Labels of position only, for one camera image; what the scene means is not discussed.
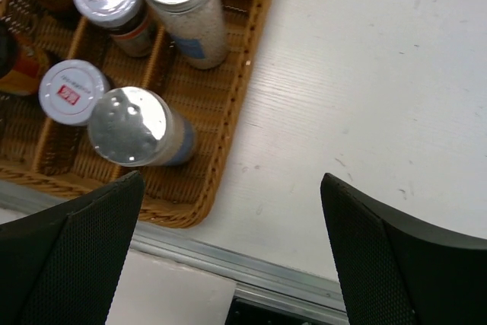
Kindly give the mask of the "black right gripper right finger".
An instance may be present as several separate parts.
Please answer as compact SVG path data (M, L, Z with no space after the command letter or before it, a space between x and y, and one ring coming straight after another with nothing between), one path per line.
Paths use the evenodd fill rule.
M351 324L484 324L486 241L415 218L332 174L320 185Z

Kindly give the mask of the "white lid jar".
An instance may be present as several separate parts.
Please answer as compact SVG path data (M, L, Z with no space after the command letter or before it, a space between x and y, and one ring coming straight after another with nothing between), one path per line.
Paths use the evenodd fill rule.
M96 102L112 88L110 79L81 59L56 63L43 76L38 98L44 113L66 126L86 126Z
M81 15L105 30L128 56L149 55L156 26L145 0L73 0Z

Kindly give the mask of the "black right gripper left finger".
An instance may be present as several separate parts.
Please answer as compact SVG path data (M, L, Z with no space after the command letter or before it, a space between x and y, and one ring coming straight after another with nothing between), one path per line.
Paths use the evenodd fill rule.
M103 324L145 194L133 171L1 226L3 324Z

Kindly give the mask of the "red lid sauce jar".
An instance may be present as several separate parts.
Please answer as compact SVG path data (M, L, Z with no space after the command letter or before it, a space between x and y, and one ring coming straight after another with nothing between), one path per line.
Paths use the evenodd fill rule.
M52 64L47 51L15 35L1 21L1 92L21 97L36 94Z

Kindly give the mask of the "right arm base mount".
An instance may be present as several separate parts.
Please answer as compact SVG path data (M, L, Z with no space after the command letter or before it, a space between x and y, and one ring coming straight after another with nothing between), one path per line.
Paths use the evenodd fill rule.
M346 313L293 298L235 295L225 324L349 324Z

